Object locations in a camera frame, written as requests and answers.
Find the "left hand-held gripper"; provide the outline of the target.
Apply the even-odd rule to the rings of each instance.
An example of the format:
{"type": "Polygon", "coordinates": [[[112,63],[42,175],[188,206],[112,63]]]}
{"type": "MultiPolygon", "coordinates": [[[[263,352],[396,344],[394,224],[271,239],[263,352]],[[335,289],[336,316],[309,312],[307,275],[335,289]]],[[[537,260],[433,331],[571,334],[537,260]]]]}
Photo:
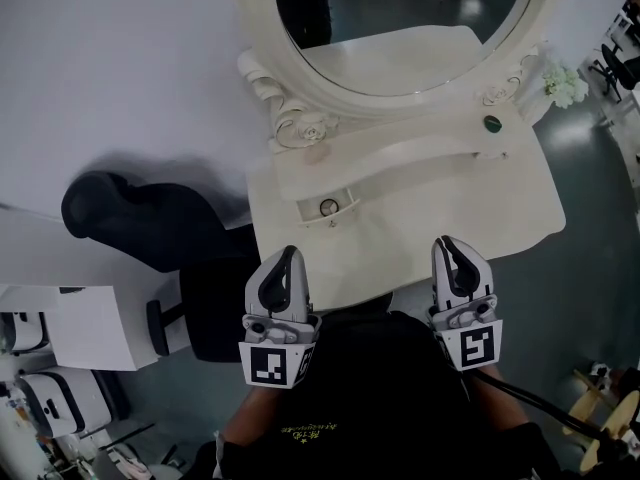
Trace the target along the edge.
{"type": "Polygon", "coordinates": [[[256,269],[246,283],[245,310],[251,315],[243,317],[245,339],[238,346],[246,383],[294,388],[307,374],[322,324],[315,315],[307,321],[311,302],[298,248],[286,246],[256,269]]]}

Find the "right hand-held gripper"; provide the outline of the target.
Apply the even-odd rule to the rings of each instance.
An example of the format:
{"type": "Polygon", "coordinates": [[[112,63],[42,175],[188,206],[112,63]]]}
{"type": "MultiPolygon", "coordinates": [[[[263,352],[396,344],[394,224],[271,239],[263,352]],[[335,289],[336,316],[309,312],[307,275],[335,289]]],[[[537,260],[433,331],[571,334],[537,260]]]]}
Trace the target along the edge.
{"type": "Polygon", "coordinates": [[[497,363],[503,321],[496,314],[489,263],[449,235],[435,240],[431,258],[436,306],[429,310],[429,322],[445,357],[457,371],[497,363]],[[471,302],[452,308],[452,295],[471,302]]]}

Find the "white vanity dressing table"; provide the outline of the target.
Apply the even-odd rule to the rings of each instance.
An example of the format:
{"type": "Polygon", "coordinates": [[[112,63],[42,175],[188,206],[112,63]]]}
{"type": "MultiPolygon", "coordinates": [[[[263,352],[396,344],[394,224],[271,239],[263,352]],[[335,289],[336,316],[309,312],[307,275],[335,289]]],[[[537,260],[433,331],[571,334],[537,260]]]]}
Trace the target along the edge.
{"type": "MultiPolygon", "coordinates": [[[[407,19],[401,14],[407,0],[392,1],[407,19]]],[[[407,20],[424,15],[430,23],[436,2],[407,20]]],[[[362,4],[332,3],[333,20],[362,4]]],[[[335,27],[351,24],[351,38],[359,28],[373,34],[398,28],[382,9],[366,7],[335,27]]],[[[428,278],[430,247],[440,235],[456,236],[496,258],[561,231],[565,215],[548,163],[514,102],[531,80],[544,28],[506,74],[424,113],[353,122],[311,147],[283,152],[271,148],[272,128],[268,158],[247,175],[260,254],[298,247],[315,308],[333,310],[428,278]],[[485,128],[485,115],[502,121],[499,133],[485,128]],[[335,228],[298,224],[297,201],[342,188],[361,200],[352,220],[335,228]]]]}

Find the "person's left forearm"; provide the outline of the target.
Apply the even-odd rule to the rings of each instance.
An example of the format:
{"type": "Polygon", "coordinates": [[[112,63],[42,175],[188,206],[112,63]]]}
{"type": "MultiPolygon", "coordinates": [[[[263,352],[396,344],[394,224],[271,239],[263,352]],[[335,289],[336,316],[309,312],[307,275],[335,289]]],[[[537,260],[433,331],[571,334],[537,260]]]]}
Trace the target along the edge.
{"type": "Polygon", "coordinates": [[[285,391],[254,386],[222,431],[226,442],[247,447],[263,436],[277,418],[285,391]]]}

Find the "person's right forearm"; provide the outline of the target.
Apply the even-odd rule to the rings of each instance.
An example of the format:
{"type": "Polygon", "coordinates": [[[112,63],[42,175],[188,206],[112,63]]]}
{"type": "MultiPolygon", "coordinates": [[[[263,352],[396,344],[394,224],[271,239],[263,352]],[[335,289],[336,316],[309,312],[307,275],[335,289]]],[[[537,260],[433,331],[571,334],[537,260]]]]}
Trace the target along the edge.
{"type": "Polygon", "coordinates": [[[479,374],[499,381],[503,381],[503,377],[494,364],[466,373],[471,398],[493,430],[504,432],[530,422],[526,412],[516,399],[481,380],[478,377],[479,374]]]}

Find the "black office chair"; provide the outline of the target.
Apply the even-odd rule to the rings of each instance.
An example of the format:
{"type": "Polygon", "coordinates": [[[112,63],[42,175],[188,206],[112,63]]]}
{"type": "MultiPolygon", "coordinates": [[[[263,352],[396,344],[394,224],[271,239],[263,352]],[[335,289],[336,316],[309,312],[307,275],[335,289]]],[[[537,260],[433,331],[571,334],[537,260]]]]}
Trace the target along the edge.
{"type": "Polygon", "coordinates": [[[260,264],[252,225],[225,228],[209,202],[187,186],[134,186],[100,171],[70,185],[61,215],[78,239],[114,248],[160,273],[178,273],[179,303],[165,309],[153,299],[145,307],[157,355],[169,356],[167,329],[183,320],[197,359],[239,362],[245,285],[260,264]]]}

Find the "person's black shirt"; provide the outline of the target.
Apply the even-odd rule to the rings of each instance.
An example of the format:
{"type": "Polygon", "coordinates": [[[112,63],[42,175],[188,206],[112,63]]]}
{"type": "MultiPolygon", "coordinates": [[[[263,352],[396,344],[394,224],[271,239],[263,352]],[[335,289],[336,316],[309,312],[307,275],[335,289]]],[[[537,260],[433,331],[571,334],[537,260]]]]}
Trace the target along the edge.
{"type": "Polygon", "coordinates": [[[222,431],[188,480],[560,480],[539,426],[493,430],[466,373],[402,312],[323,319],[305,378],[247,447],[222,431]]]}

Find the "white desk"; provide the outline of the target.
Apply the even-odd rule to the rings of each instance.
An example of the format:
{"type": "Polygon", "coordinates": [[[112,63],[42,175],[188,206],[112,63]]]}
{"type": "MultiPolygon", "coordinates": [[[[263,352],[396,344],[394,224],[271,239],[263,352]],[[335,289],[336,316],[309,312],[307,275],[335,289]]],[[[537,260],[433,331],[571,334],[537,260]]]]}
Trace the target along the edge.
{"type": "Polygon", "coordinates": [[[144,307],[126,306],[111,286],[63,293],[57,287],[0,285],[0,313],[43,316],[59,366],[136,371],[158,360],[144,307]]]}

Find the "wooden stool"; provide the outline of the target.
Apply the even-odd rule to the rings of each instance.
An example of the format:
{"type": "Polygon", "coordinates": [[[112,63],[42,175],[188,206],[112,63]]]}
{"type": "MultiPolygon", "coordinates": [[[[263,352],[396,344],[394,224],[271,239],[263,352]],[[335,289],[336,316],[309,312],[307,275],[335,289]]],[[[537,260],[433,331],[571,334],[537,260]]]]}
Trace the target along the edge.
{"type": "Polygon", "coordinates": [[[588,372],[573,370],[580,396],[569,415],[621,439],[634,459],[640,459],[640,370],[593,363],[588,372]]]}

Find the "grey chair with black legs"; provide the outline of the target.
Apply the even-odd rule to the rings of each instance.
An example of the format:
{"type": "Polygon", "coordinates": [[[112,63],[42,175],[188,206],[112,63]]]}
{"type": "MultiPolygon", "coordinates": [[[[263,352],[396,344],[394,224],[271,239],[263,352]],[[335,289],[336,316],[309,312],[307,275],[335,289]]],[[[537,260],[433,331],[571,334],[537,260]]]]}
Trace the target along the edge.
{"type": "Polygon", "coordinates": [[[92,480],[182,480],[185,465],[177,459],[178,445],[172,443],[156,459],[145,462],[130,441],[155,427],[141,426],[98,448],[91,462],[92,480]]]}

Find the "white vase with flowers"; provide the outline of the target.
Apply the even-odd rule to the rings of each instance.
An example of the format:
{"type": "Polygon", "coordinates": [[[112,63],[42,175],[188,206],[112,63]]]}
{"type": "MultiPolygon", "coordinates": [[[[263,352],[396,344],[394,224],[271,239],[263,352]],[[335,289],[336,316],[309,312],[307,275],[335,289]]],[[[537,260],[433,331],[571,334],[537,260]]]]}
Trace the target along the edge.
{"type": "Polygon", "coordinates": [[[546,60],[533,80],[533,87],[519,102],[518,110],[523,120],[533,126],[552,106],[566,110],[574,103],[583,102],[588,93],[589,85],[577,70],[562,62],[546,60]]]}

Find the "white background table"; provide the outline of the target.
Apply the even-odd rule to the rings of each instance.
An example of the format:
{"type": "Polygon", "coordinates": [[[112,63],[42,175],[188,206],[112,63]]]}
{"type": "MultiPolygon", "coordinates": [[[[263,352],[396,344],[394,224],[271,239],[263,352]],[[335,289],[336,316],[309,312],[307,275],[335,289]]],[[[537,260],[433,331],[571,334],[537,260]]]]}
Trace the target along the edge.
{"type": "Polygon", "coordinates": [[[631,91],[623,91],[623,97],[615,102],[610,96],[603,95],[600,100],[600,117],[597,127],[613,129],[623,127],[626,118],[632,113],[640,116],[640,83],[631,91]]]}

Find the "white black-trimmed device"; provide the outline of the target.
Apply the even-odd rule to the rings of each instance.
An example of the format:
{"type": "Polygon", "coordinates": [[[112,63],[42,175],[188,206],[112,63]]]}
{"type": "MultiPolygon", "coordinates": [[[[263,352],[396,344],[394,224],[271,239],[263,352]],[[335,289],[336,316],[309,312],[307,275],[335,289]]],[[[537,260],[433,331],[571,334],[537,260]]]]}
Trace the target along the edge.
{"type": "Polygon", "coordinates": [[[0,313],[0,352],[12,355],[51,351],[42,312],[0,313]]]}
{"type": "Polygon", "coordinates": [[[41,436],[99,430],[113,420],[105,390],[92,370],[55,366],[16,379],[41,436]]]}

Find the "white framed oval mirror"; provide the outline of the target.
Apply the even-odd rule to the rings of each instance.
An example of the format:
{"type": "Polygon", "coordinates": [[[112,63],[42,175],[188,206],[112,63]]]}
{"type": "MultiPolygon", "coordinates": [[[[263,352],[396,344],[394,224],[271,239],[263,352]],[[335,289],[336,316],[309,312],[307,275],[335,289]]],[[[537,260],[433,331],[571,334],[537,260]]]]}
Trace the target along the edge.
{"type": "Polygon", "coordinates": [[[303,48],[287,11],[302,12],[283,0],[236,0],[250,50],[238,59],[242,76],[270,109],[275,152],[311,147],[353,122],[400,119],[426,112],[461,92],[496,81],[539,39],[555,0],[516,0],[486,41],[459,23],[440,18],[450,0],[437,0],[431,22],[401,17],[392,0],[364,0],[343,12],[333,26],[366,7],[381,4],[382,15],[399,27],[373,34],[359,28],[346,41],[303,48]]]}

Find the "black mesh background chair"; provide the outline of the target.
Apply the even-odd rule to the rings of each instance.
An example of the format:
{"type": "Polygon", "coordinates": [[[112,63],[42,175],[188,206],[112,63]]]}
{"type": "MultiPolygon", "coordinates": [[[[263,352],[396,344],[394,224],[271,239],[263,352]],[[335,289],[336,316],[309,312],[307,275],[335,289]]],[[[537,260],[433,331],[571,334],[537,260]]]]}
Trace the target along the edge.
{"type": "Polygon", "coordinates": [[[622,101],[619,86],[633,91],[640,83],[640,56],[622,61],[617,57],[618,47],[609,48],[606,44],[601,45],[602,59],[595,59],[589,66],[588,71],[599,74],[606,82],[603,95],[608,96],[613,92],[617,97],[617,102],[622,101]]]}

